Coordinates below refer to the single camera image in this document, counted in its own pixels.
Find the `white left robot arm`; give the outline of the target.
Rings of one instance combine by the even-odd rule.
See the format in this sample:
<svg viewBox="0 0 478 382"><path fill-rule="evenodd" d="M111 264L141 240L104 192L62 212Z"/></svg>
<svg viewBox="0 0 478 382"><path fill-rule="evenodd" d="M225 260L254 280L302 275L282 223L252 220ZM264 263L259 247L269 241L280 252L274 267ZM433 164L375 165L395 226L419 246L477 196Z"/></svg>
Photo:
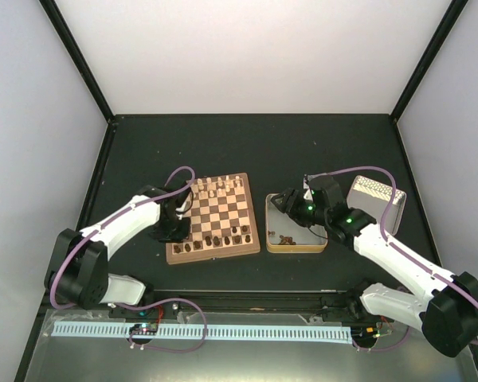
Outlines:
<svg viewBox="0 0 478 382"><path fill-rule="evenodd" d="M186 239L190 219L183 214L191 194L189 185L179 190L146 186L102 221L80 231L62 231L45 275L52 307L90 310L112 304L127 306L138 318L149 316L155 298L146 292L146 284L129 275L112 274L108 264L122 246L147 228L160 243Z"/></svg>

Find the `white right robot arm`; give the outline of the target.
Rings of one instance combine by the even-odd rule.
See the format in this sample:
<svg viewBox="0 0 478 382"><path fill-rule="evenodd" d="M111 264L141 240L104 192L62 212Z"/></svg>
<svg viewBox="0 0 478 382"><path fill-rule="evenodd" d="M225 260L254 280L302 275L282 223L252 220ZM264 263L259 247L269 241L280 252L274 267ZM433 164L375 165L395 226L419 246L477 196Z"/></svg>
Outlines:
<svg viewBox="0 0 478 382"><path fill-rule="evenodd" d="M368 286L347 299L351 318L393 318L420 330L447 357L478 343L478 280L468 272L455 275L399 242L373 216L350 207L333 177L311 176L304 190L286 189L271 203L300 227L323 227L330 241L376 263L407 288Z"/></svg>

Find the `yellow bear metal tin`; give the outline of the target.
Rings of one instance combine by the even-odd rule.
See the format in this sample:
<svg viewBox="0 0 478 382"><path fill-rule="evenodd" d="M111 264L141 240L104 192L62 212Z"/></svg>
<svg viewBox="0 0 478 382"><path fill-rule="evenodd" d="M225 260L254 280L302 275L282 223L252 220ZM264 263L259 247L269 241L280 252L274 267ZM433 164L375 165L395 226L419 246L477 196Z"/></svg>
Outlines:
<svg viewBox="0 0 478 382"><path fill-rule="evenodd" d="M327 233L320 226L310 228L300 227L286 214L279 212L271 203L275 193L270 193L265 198L265 231L266 248L275 254L303 254L321 253L327 246ZM279 245L280 236L291 236L296 245Z"/></svg>

